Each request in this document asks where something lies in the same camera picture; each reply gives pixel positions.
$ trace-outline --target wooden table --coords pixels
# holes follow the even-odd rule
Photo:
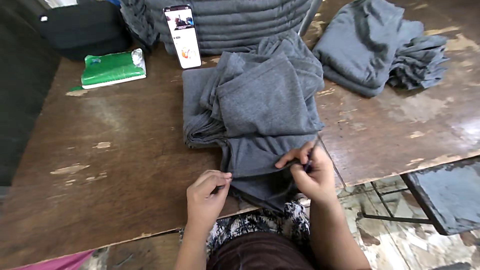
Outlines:
[[[324,1],[309,46],[347,2]],[[412,96],[386,87],[367,99],[326,81],[316,100],[338,186],[480,154],[480,3],[395,3],[450,38],[449,71]],[[147,58],[146,79],[68,93],[82,70],[62,60],[36,122],[0,219],[2,269],[180,228],[187,186],[219,167],[220,149],[182,141],[181,70],[163,49]],[[239,210],[229,198],[222,215]]]

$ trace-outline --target patterned skirt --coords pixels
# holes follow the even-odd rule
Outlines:
[[[285,204],[283,212],[258,209],[232,217],[218,219],[208,236],[207,258],[224,243],[252,232],[271,232],[283,235],[299,248],[309,248],[310,220],[305,207],[294,201]]]

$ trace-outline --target stack of folded shirts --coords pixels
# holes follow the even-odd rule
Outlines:
[[[221,170],[246,201],[283,210],[296,187],[274,164],[313,140],[320,122],[313,95],[323,71],[293,32],[261,40],[251,53],[224,52],[217,67],[187,70],[183,132],[189,147],[222,147]]]
[[[391,85],[429,87],[443,77],[445,38],[423,36],[423,24],[403,20],[403,8],[385,0],[343,6],[313,48],[325,77],[367,97]]]
[[[156,38],[176,54],[163,8],[192,7],[202,54],[249,52],[263,37],[298,31],[312,0],[122,0],[121,12],[129,28],[147,45]]]

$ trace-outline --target pink fabric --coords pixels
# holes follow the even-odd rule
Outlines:
[[[13,270],[77,270],[94,250],[75,253],[57,259],[39,262],[27,266],[21,266]]]

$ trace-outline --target smartphone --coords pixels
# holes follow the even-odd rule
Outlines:
[[[192,8],[189,5],[166,7],[163,9],[175,50],[183,69],[202,65],[198,49],[197,33],[193,22]]]

